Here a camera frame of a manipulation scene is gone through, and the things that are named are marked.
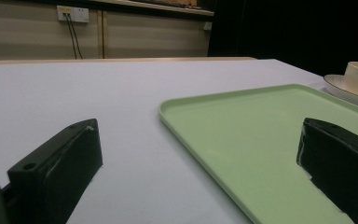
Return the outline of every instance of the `tray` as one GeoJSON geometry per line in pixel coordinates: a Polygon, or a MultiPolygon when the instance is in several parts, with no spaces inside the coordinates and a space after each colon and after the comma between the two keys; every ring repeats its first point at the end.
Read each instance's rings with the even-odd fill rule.
{"type": "Polygon", "coordinates": [[[300,85],[173,99],[159,116],[254,223],[352,223],[296,164],[304,118],[358,134],[358,106],[300,85]]]}

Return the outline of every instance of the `power cord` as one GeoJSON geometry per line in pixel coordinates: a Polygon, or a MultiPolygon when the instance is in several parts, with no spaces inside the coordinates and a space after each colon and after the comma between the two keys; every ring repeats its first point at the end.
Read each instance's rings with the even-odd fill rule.
{"type": "Polygon", "coordinates": [[[74,47],[75,59],[77,59],[77,54],[76,54],[76,49],[75,49],[74,36],[75,36],[75,40],[76,40],[77,51],[79,52],[80,58],[83,59],[83,55],[81,54],[81,51],[80,51],[79,43],[77,41],[77,35],[76,35],[75,27],[74,27],[74,25],[72,23],[71,16],[68,13],[63,13],[63,15],[66,18],[66,22],[68,23],[68,27],[69,27],[69,32],[71,33],[72,46],[74,47]]]}

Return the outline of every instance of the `saucer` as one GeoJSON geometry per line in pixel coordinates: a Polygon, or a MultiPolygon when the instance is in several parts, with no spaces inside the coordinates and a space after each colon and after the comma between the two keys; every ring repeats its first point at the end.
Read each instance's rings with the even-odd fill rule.
{"type": "Polygon", "coordinates": [[[358,95],[345,90],[344,76],[342,75],[326,75],[324,76],[325,86],[327,90],[336,97],[358,105],[358,95]]]}

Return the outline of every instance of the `table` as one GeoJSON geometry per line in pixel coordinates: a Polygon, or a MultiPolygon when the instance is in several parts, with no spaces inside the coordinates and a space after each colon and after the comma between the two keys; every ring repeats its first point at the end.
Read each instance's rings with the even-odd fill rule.
{"type": "Polygon", "coordinates": [[[165,100],[324,80],[276,60],[0,65],[0,186],[66,126],[99,122],[103,167],[68,223],[251,223],[158,118],[165,100]]]}

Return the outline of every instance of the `wall socket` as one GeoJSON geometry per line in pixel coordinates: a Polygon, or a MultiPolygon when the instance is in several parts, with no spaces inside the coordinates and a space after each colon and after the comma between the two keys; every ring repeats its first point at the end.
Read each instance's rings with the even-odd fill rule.
{"type": "Polygon", "coordinates": [[[71,16],[71,21],[77,22],[89,22],[89,9],[82,7],[65,7],[57,6],[58,20],[66,21],[64,13],[67,13],[71,16]]]}

